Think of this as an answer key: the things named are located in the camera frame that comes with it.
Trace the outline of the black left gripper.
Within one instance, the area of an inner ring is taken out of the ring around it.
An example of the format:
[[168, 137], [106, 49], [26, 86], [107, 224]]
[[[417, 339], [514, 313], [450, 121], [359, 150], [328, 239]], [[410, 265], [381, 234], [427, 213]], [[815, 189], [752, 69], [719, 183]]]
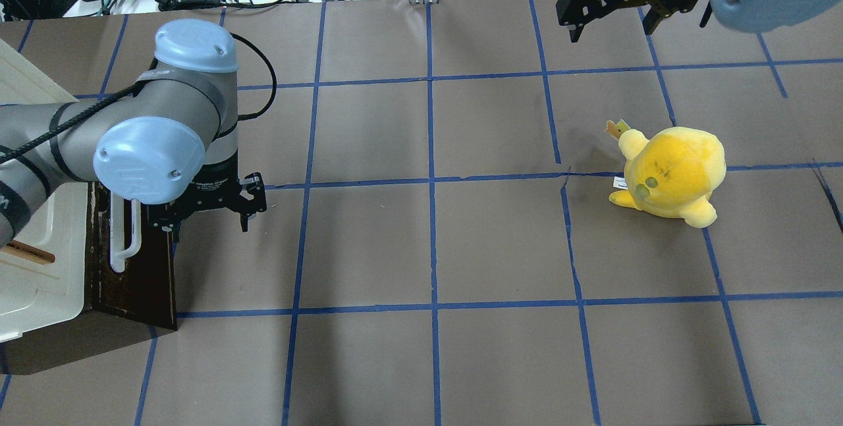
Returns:
[[147, 206], [147, 225], [171, 234], [172, 243], [178, 244], [183, 220], [197, 212], [220, 208], [238, 213], [241, 231], [247, 233], [250, 220], [267, 209], [262, 174], [253, 172], [240, 181], [236, 161], [202, 165], [175, 201]]

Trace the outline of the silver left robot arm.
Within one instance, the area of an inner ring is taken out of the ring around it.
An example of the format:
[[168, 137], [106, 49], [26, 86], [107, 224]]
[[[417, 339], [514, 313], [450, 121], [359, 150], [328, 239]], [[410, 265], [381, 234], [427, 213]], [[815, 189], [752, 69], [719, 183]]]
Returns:
[[150, 208], [150, 225], [177, 228], [193, 213], [265, 212], [259, 172], [238, 176], [236, 44], [242, 36], [202, 19], [155, 33], [150, 69], [99, 100], [2, 107], [2, 243], [29, 224], [55, 190], [97, 182]]

